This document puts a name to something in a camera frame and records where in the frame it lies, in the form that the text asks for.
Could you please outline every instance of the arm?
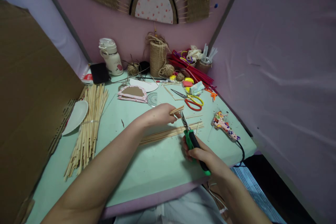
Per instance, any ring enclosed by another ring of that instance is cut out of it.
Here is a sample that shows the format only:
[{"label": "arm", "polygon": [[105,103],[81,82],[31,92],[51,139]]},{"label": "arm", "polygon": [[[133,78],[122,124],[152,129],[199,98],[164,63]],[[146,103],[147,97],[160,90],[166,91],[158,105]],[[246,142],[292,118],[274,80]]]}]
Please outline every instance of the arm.
[{"label": "arm", "polygon": [[188,149],[185,137],[183,147],[189,160],[191,157],[206,163],[225,201],[232,222],[235,224],[271,224],[265,213],[254,202],[240,179],[230,168],[197,137],[201,147]]},{"label": "arm", "polygon": [[81,172],[42,223],[97,223],[107,198],[117,186],[144,131],[174,123],[175,107],[161,104],[135,119]]}]

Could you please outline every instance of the red scissors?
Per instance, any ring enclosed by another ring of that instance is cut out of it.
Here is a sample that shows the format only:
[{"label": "red scissors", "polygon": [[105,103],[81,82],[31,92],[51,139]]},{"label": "red scissors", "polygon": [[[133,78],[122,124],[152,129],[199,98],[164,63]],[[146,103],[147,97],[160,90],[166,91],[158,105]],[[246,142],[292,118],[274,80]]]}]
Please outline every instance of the red scissors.
[{"label": "red scissors", "polygon": [[[204,105],[204,103],[203,103],[202,99],[199,98],[198,96],[193,96],[193,95],[189,95],[189,94],[188,95],[184,95],[184,94],[181,94],[180,92],[177,92],[174,89],[170,89],[170,90],[174,91],[176,94],[178,94],[179,96],[181,96],[182,98],[184,98],[185,103],[192,110],[194,110],[194,111],[201,111],[202,110],[202,106]],[[201,103],[196,102],[193,98],[198,99]],[[194,104],[194,105],[196,105],[199,108],[193,108],[193,107],[190,106],[190,104]]]}]

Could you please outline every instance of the striped cloth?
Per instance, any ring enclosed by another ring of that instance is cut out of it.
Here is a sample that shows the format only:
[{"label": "striped cloth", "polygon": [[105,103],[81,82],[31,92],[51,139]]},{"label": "striped cloth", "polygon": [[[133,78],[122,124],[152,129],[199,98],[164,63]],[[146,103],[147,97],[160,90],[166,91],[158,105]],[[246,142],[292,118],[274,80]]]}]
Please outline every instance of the striped cloth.
[{"label": "striped cloth", "polygon": [[232,167],[231,170],[243,182],[254,201],[257,203],[260,209],[264,211],[270,221],[274,223],[286,224],[283,218],[278,214],[270,201],[267,199],[266,195],[247,167]]}]

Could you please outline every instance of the person's left hand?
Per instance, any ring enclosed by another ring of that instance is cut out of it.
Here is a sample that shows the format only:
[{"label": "person's left hand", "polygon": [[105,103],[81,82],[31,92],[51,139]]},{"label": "person's left hand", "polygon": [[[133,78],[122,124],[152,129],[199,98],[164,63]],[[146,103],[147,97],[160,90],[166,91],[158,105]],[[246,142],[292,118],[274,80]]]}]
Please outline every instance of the person's left hand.
[{"label": "person's left hand", "polygon": [[148,126],[160,126],[165,125],[168,123],[174,123],[176,122],[176,117],[173,115],[169,115],[171,111],[176,109],[173,105],[170,105],[169,103],[163,103],[155,108],[152,108],[151,110],[148,110],[146,113],[142,114],[138,117],[138,119],[141,119],[142,122]]}]

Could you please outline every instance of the cup of pens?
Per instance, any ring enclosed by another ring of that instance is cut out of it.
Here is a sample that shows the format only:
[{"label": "cup of pens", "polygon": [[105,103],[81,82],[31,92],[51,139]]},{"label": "cup of pens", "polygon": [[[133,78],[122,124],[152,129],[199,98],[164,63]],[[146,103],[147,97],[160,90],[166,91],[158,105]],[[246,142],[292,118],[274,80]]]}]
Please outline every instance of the cup of pens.
[{"label": "cup of pens", "polygon": [[209,69],[212,67],[212,59],[217,53],[217,48],[212,48],[209,57],[207,57],[208,54],[208,46],[205,44],[204,51],[203,51],[203,57],[199,59],[196,63],[195,68],[200,70],[202,73],[207,74]]}]

